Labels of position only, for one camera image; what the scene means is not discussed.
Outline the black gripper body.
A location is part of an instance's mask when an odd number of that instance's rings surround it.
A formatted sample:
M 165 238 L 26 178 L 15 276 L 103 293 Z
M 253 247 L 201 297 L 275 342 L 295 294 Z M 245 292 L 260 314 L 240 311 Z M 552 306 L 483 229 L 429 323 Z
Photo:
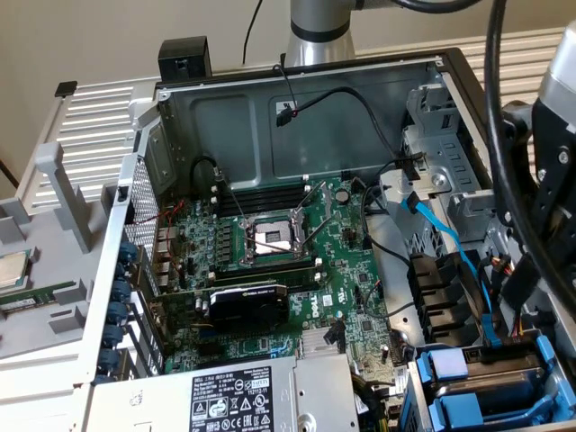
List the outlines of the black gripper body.
M 575 127 L 537 100 L 532 110 L 535 167 L 544 171 L 530 218 L 563 281 L 575 278 Z

